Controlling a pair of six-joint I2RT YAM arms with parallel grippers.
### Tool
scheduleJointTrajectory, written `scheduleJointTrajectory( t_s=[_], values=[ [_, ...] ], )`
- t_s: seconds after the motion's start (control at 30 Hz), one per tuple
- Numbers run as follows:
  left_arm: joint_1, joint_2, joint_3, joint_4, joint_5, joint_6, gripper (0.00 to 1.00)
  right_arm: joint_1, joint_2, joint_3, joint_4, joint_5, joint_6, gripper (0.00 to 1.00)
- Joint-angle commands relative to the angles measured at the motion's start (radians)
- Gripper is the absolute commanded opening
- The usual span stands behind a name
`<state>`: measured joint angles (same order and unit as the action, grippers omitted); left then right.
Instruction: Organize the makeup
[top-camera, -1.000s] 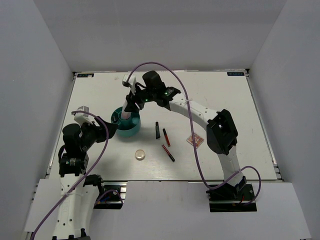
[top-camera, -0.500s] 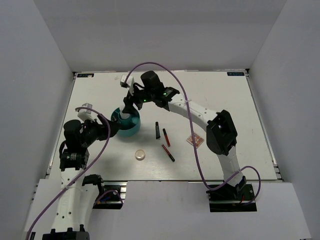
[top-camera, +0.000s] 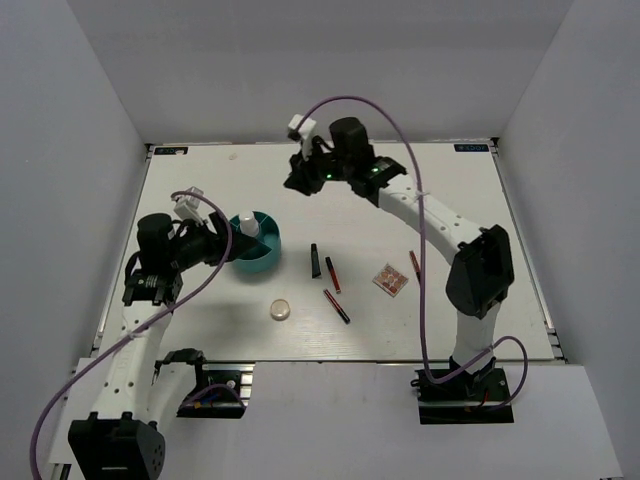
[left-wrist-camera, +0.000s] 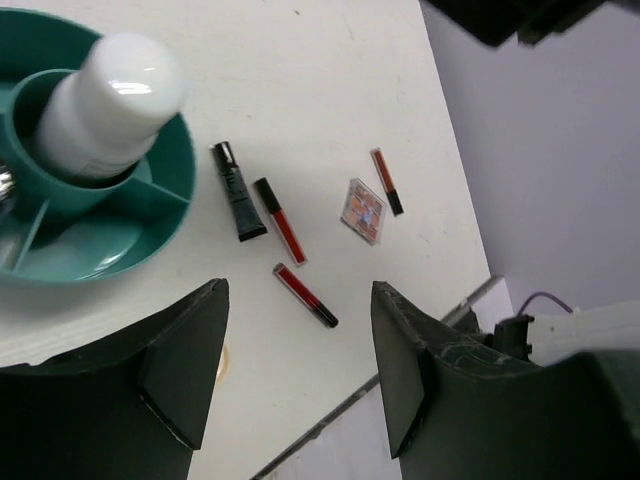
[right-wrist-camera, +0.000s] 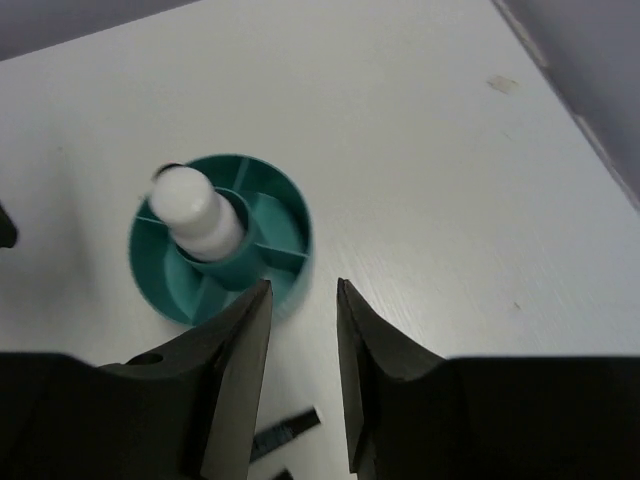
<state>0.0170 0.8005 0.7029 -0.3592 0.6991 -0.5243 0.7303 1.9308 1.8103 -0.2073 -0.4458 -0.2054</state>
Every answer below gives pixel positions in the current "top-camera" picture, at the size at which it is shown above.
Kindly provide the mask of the white pink blue bottle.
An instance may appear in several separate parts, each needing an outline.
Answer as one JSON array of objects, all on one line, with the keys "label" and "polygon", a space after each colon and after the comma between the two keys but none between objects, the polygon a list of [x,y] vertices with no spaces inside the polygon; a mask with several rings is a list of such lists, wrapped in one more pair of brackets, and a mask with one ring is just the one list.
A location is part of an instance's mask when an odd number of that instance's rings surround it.
[{"label": "white pink blue bottle", "polygon": [[251,210],[241,212],[238,215],[239,227],[242,234],[258,238],[260,236],[260,222]]}]

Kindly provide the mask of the black makeup tube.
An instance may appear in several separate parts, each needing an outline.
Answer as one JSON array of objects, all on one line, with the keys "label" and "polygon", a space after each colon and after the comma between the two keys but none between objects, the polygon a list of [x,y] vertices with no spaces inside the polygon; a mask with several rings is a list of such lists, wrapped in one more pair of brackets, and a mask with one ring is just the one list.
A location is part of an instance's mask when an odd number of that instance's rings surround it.
[{"label": "black makeup tube", "polygon": [[311,257],[311,278],[316,279],[321,276],[321,267],[319,260],[319,253],[316,243],[310,245],[310,257]]}]

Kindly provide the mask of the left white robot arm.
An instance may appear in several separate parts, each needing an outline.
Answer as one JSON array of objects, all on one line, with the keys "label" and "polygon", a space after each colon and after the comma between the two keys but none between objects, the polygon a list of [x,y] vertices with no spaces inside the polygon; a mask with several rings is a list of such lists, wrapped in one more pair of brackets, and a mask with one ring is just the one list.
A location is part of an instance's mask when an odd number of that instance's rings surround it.
[{"label": "left white robot arm", "polygon": [[195,349],[161,356],[160,346],[181,295],[182,274],[205,264],[220,267],[260,246],[218,214],[174,220],[166,213],[137,223],[138,249],[125,268],[119,340],[87,418],[72,421],[68,442],[87,479],[156,479],[166,459],[164,432],[185,397],[211,387],[204,356]]}]

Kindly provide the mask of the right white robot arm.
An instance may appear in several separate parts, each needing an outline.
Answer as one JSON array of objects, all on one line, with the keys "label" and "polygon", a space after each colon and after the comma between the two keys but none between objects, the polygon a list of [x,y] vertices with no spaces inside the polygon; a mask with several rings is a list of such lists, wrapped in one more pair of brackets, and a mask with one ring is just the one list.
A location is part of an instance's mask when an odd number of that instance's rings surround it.
[{"label": "right white robot arm", "polygon": [[315,133],[312,119],[296,114],[288,136],[300,145],[290,159],[286,188],[311,196],[328,181],[343,181],[358,196],[402,220],[425,239],[450,266],[445,293],[457,312],[457,332],[449,360],[451,381],[461,397],[472,399],[488,385],[493,370],[497,314],[515,275],[509,235],[495,225],[484,228],[420,190],[407,170],[379,156],[364,125],[346,117],[330,126],[332,141]]}]

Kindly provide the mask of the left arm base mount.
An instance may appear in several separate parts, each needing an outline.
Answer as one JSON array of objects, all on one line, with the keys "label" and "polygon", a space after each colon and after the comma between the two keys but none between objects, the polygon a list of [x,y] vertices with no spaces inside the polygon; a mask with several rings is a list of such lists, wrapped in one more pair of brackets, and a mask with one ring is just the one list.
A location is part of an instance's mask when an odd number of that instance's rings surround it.
[{"label": "left arm base mount", "polygon": [[195,387],[177,412],[178,418],[240,419],[248,406],[252,364],[205,362],[196,369]]}]

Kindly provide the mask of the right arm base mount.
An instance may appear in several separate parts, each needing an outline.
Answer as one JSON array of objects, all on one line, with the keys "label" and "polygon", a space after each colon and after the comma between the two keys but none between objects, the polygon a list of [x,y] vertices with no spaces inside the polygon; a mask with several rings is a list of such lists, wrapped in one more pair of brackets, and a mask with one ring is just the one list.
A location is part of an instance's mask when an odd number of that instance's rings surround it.
[{"label": "right arm base mount", "polygon": [[421,425],[512,424],[507,402],[510,390],[505,371],[489,366],[475,377],[466,372],[442,384],[428,381],[416,370],[411,387],[417,394]]}]

